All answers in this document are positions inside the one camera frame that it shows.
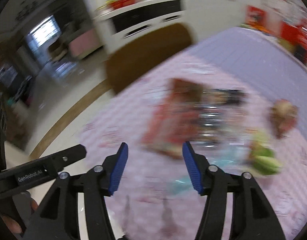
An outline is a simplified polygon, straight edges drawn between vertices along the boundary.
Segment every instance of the red object on shelf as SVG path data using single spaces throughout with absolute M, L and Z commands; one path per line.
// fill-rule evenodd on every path
M 307 19 L 305 18 L 301 19 L 301 22 L 299 25 L 297 25 L 297 28 L 298 28 L 298 36 L 297 36 L 298 44 L 304 47 L 307 51 Z
M 296 26 L 289 25 L 286 22 L 282 22 L 281 38 L 289 41 L 292 45 L 298 43 L 299 30 Z
M 132 5 L 134 3 L 136 3 L 136 0 L 118 0 L 118 1 L 112 2 L 110 6 L 114 10 L 116 10 L 116 9 L 119 9 L 119 8 L 122 8 L 128 5 Z
M 264 27 L 265 22 L 266 12 L 264 10 L 251 5 L 247 6 L 246 24 Z

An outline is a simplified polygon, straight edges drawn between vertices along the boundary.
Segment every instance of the screw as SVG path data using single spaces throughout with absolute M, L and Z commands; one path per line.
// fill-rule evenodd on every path
M 62 173 L 59 174 L 59 178 L 61 178 L 61 179 L 66 179 L 66 178 L 68 178 L 68 176 L 69 176 L 68 172 L 62 172 Z
M 245 173 L 243 174 L 243 177 L 244 177 L 245 179 L 251 179 L 251 178 L 252 178 L 252 175 L 251 175 L 249 172 L 245 172 Z
M 210 165 L 208 170 L 210 170 L 211 172 L 216 172 L 218 170 L 218 167 L 215 165 Z
M 103 171 L 103 167 L 101 165 L 97 165 L 94 167 L 94 172 L 102 172 Z

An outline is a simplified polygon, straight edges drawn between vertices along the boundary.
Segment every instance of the blue gripper pad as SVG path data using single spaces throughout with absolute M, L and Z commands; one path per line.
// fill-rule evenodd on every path
M 184 142 L 182 145 L 182 155 L 184 162 L 186 163 L 187 170 L 191 179 L 192 186 L 199 194 L 203 192 L 203 186 L 201 184 L 201 172 L 193 158 L 194 153 L 189 142 Z
M 121 143 L 118 152 L 115 154 L 116 164 L 114 165 L 110 174 L 110 183 L 108 187 L 109 193 L 112 195 L 119 186 L 121 176 L 123 175 L 126 162 L 128 159 L 128 145 L 126 143 Z

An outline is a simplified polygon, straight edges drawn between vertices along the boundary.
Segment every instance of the white shelf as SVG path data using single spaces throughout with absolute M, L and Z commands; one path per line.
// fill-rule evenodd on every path
M 133 9 L 136 9 L 136 8 L 139 8 L 139 7 L 143 7 L 143 6 L 154 4 L 154 3 L 167 2 L 167 1 L 173 1 L 173 0 L 145 0 L 145 1 L 142 1 L 142 2 L 138 2 L 138 3 L 132 4 L 132 5 L 128 5 L 128 6 L 107 12 L 107 13 L 106 12 L 100 13 L 100 15 L 94 17 L 93 20 L 96 21 L 96 22 L 104 21 L 104 20 L 112 18 L 112 17 L 114 17 L 118 14 L 130 11 L 130 10 L 133 10 Z

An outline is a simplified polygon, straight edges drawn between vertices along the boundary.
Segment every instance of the red box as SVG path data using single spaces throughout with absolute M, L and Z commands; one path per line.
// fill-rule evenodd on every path
M 251 26 L 262 26 L 266 22 L 266 12 L 257 7 L 248 5 L 246 13 L 246 24 Z
M 289 41 L 292 45 L 296 45 L 298 43 L 298 34 L 299 30 L 297 27 L 282 22 L 280 36 L 282 39 Z

